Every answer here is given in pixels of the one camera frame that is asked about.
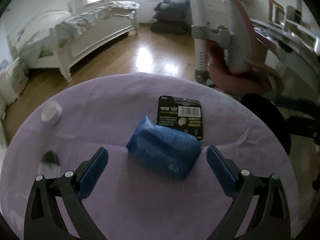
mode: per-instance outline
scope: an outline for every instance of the silver bolt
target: silver bolt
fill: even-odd
[[[241,174],[242,174],[243,176],[249,176],[249,175],[250,175],[250,171],[248,171],[248,170],[242,170],[242,171],[241,171]]]
[[[73,171],[67,171],[64,176],[66,176],[67,178],[70,178],[73,176]]]
[[[36,181],[41,181],[41,179],[43,179],[42,175],[36,176]]]
[[[274,175],[274,174],[272,174],[272,176],[271,176],[273,179],[279,179],[279,176],[276,176],[276,175]]]

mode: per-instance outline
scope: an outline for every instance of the table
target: table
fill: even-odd
[[[202,104],[204,151],[185,181],[158,176],[127,158],[125,146],[143,116],[156,122],[160,95]],[[52,99],[62,106],[60,121],[55,126],[43,123],[41,105],[21,125],[4,159],[1,207],[21,239],[29,192],[49,149],[59,155],[61,175],[89,160],[99,147],[109,151],[105,171],[83,201],[108,240],[207,239],[232,202],[206,162],[206,147],[212,144],[241,169],[280,176],[294,228],[299,199],[289,158],[268,127],[232,98],[195,82],[134,73],[90,80]],[[69,231],[77,236],[62,201],[59,206]]]

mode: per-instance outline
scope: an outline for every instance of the blue pouch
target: blue pouch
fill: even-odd
[[[145,116],[134,131],[127,149],[139,163],[170,178],[186,179],[202,148],[192,135],[154,125]]]

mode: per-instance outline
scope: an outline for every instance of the barcode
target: barcode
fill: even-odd
[[[179,106],[178,116],[201,117],[201,111],[199,107]]]

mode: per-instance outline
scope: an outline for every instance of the bedding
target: bedding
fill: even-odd
[[[139,4],[131,1],[113,1],[95,10],[70,17],[52,26],[55,37],[50,29],[36,32],[20,49],[20,58],[31,68],[36,67],[42,57],[54,55],[55,43],[62,48],[69,39],[77,39],[92,28],[100,20],[113,16],[131,17],[139,8]]]

